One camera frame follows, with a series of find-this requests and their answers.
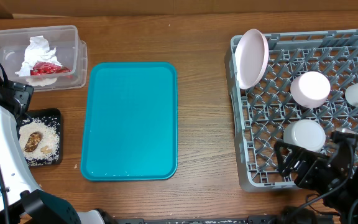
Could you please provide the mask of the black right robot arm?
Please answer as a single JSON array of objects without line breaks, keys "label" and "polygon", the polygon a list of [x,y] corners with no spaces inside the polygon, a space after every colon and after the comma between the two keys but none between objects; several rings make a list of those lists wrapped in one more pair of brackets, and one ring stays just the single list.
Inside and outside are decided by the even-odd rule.
[{"label": "black right robot arm", "polygon": [[358,164],[354,163],[358,134],[337,129],[331,133],[331,141],[336,148],[331,156],[282,141],[275,143],[279,174],[295,173],[297,187],[317,194],[299,207],[287,207],[280,223],[322,223],[324,216],[358,223]]}]

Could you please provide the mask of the white napkin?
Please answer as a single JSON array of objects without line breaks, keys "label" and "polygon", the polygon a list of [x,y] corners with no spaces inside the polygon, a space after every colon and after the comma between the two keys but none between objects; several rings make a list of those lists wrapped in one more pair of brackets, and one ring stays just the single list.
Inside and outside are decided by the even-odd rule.
[{"label": "white napkin", "polygon": [[16,75],[20,77],[30,76],[30,71],[39,62],[62,66],[55,55],[57,49],[51,49],[49,41],[42,35],[31,37],[29,41],[30,44],[25,49],[24,61],[21,64],[21,69],[18,72],[15,72]]}]

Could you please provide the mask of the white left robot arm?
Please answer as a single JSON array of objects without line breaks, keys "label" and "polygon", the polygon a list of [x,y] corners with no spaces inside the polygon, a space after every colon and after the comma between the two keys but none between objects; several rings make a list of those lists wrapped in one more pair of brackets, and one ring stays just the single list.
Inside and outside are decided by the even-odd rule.
[{"label": "white left robot arm", "polygon": [[0,67],[0,223],[107,223],[99,210],[77,212],[36,183],[19,144],[18,120],[26,115],[34,88],[10,81]]}]

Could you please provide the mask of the grey metal bowl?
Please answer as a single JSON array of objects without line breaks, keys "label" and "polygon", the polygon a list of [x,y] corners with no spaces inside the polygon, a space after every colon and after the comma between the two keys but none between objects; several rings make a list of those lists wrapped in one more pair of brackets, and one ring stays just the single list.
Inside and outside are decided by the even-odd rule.
[{"label": "grey metal bowl", "polygon": [[316,121],[302,119],[292,122],[285,128],[283,141],[318,152],[325,144],[326,135],[324,129]]}]

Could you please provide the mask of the red snack wrapper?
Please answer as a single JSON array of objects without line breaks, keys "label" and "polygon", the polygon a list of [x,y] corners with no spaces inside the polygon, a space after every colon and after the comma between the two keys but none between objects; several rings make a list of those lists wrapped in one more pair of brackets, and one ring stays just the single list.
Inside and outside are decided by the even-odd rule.
[{"label": "red snack wrapper", "polygon": [[31,76],[47,75],[54,73],[67,73],[71,70],[67,67],[49,62],[37,62],[30,71]]}]

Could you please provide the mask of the brown food scrap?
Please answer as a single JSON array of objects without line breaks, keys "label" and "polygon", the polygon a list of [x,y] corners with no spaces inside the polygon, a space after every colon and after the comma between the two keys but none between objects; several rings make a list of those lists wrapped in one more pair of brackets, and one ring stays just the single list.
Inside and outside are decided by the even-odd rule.
[{"label": "brown food scrap", "polygon": [[25,152],[34,152],[36,148],[38,147],[39,143],[41,142],[43,138],[43,134],[40,132],[34,132],[30,134],[25,146],[24,151]]}]

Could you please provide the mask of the pink plate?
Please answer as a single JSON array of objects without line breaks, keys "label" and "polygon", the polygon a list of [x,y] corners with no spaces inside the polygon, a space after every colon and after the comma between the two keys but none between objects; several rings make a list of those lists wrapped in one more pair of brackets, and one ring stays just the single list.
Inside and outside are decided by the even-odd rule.
[{"label": "pink plate", "polygon": [[234,52],[237,81],[240,89],[247,90],[262,79],[269,59],[266,37],[257,29],[248,30]]}]

